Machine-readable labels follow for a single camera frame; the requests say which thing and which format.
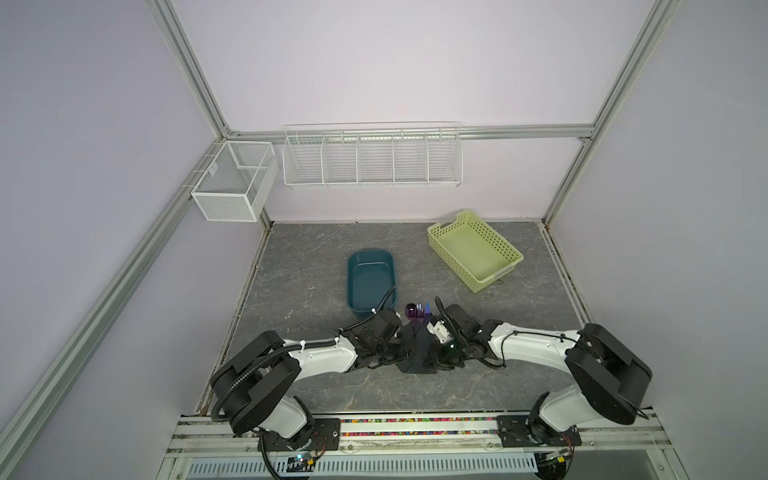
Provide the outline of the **purple metallic spoon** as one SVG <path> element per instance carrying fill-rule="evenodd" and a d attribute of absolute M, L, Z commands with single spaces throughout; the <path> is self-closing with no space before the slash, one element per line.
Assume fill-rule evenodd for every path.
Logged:
<path fill-rule="evenodd" d="M 405 316 L 409 321 L 418 321 L 420 319 L 419 306 L 414 303 L 408 303 L 405 306 Z"/>

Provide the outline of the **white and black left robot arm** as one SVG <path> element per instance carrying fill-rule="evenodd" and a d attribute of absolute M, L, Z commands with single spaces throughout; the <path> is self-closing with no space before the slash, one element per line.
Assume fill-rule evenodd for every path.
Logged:
<path fill-rule="evenodd" d="M 322 374 L 377 369 L 405 359 L 408 348 L 397 337 L 401 318 L 386 307 L 395 292 L 389 288 L 367 318 L 328 339 L 284 340 L 274 330 L 260 334 L 211 376 L 211 420 L 227 423 L 236 435 L 252 430 L 275 435 L 290 450 L 309 446 L 316 421 L 289 390 Z"/>

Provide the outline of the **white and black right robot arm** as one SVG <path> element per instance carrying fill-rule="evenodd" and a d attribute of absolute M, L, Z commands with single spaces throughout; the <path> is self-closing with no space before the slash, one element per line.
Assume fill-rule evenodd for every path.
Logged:
<path fill-rule="evenodd" d="M 520 361 L 570 374 L 568 387 L 541 394 L 530 408 L 523 431 L 534 444 L 569 443 L 579 424 L 600 418 L 627 426 L 647 417 L 642 403 L 652 370 L 605 327 L 552 331 L 497 320 L 480 324 L 457 304 L 446 307 L 436 298 L 435 306 L 438 315 L 427 328 L 440 369 L 475 360 L 503 370 Z"/>

